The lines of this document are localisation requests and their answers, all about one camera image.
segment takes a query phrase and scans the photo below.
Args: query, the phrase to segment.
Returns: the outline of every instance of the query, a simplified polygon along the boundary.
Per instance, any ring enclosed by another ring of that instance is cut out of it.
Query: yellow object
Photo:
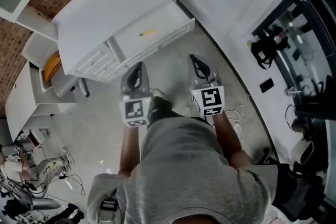
[[[48,82],[62,65],[59,52],[55,52],[44,67],[44,80]]]
[[[141,33],[141,34],[139,34],[139,36],[140,36],[140,37],[142,37],[142,36],[146,36],[146,35],[149,35],[149,34],[151,34],[151,33],[154,33],[155,31],[156,31],[155,28],[153,28],[153,29],[147,30],[147,31],[145,31],[145,32],[143,32],[143,33]]]

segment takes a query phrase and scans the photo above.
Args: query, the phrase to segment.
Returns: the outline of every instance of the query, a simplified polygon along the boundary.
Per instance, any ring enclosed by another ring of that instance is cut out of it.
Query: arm
[[[139,128],[124,127],[124,137],[121,146],[119,175],[129,177],[140,162]]]
[[[219,145],[222,148],[224,157],[233,168],[240,168],[250,165],[250,161],[241,149],[238,136],[233,129],[225,113],[214,115],[213,120],[216,128],[216,135]]]
[[[23,148],[20,150],[20,158],[21,158],[21,163],[22,163],[22,172],[23,171],[28,171],[30,169],[29,162],[24,154]]]

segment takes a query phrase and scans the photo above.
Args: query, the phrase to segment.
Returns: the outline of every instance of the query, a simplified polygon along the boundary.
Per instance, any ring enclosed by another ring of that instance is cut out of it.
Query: red brick wall
[[[29,7],[52,19],[70,0],[30,0]],[[5,103],[26,59],[21,52],[32,34],[28,29],[0,18],[0,117]]]

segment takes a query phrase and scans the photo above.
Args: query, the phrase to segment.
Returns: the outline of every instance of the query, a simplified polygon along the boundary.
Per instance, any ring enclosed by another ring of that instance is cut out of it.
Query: gray floor
[[[240,140],[246,153],[252,159],[258,160],[262,156],[260,152],[263,148],[270,147],[266,133],[234,73],[200,28],[196,26],[192,33],[166,46],[145,61],[151,88],[164,91],[174,102],[177,112],[189,104],[192,115],[196,115],[196,108],[187,92],[187,56],[191,53],[202,55],[216,63],[225,87],[225,110],[235,109],[239,104],[244,105]],[[123,130],[118,106],[119,85],[120,78],[111,84],[89,81],[89,98],[75,90],[78,105],[69,113],[52,118],[51,134],[43,145],[47,157],[58,155],[55,141],[60,150],[63,146],[70,150],[75,160],[72,173],[81,177],[86,193],[89,192],[94,175],[118,172]],[[145,128],[142,127],[141,138],[144,136]],[[37,150],[36,155],[36,158],[43,157],[40,150]],[[73,192],[64,180],[57,180],[50,185],[48,193],[74,203],[85,211],[87,196],[79,194],[81,189],[78,183],[71,179],[69,182],[74,188]]]

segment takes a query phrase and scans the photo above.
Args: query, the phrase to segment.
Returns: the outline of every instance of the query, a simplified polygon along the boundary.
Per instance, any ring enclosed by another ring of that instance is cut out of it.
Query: hand
[[[23,147],[21,147],[21,148],[20,148],[19,157],[20,157],[20,158],[23,158],[23,157],[25,157],[25,150],[24,150],[24,148],[23,148]]]

